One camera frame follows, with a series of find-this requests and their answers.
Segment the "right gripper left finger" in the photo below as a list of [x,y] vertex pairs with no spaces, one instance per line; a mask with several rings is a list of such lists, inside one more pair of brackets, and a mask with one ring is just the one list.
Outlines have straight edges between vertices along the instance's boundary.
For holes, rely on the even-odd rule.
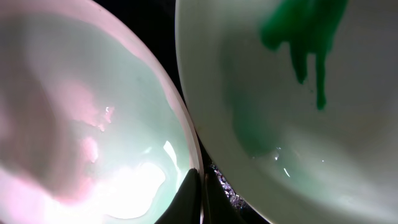
[[200,224],[200,210],[200,176],[196,169],[190,169],[172,203],[155,224]]

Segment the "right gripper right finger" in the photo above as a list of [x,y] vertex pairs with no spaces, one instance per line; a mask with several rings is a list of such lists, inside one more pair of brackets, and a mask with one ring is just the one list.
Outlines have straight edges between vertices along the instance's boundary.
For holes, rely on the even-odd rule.
[[208,223],[269,224],[237,194],[216,167],[205,174]]

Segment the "white plate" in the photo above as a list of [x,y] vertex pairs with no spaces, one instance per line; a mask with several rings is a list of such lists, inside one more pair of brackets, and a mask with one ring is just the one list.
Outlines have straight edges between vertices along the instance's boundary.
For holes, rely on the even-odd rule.
[[155,223],[202,168],[175,85],[116,16],[1,0],[2,223]]

